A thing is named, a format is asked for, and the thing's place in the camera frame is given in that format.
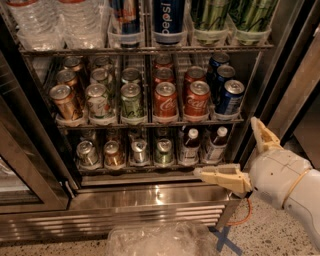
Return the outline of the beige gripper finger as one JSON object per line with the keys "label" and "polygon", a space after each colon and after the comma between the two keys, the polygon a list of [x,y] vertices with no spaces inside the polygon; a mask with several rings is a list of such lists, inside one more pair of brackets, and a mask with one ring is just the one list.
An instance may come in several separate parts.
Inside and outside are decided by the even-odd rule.
{"label": "beige gripper finger", "polygon": [[251,127],[259,153],[264,153],[273,149],[282,149],[279,138],[269,130],[260,119],[252,117]]}
{"label": "beige gripper finger", "polygon": [[239,164],[196,167],[193,175],[203,182],[218,185],[237,195],[253,191],[249,174],[242,172]]}

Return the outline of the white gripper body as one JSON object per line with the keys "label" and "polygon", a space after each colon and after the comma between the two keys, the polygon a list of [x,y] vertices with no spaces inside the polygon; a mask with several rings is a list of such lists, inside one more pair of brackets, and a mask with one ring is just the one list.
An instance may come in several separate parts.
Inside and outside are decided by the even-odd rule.
{"label": "white gripper body", "polygon": [[310,162],[294,152],[273,149],[253,160],[249,176],[258,196],[275,209],[282,209],[294,186],[311,169]]}

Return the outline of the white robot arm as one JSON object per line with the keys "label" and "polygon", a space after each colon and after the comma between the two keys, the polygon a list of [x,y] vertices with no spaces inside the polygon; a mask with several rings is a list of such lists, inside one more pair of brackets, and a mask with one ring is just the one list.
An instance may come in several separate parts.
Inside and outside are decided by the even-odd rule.
{"label": "white robot arm", "polygon": [[283,148],[279,138],[253,117],[251,127],[258,153],[243,173],[238,164],[198,167],[202,181],[234,193],[253,192],[273,208],[284,210],[304,227],[320,249],[320,171],[309,160]]}

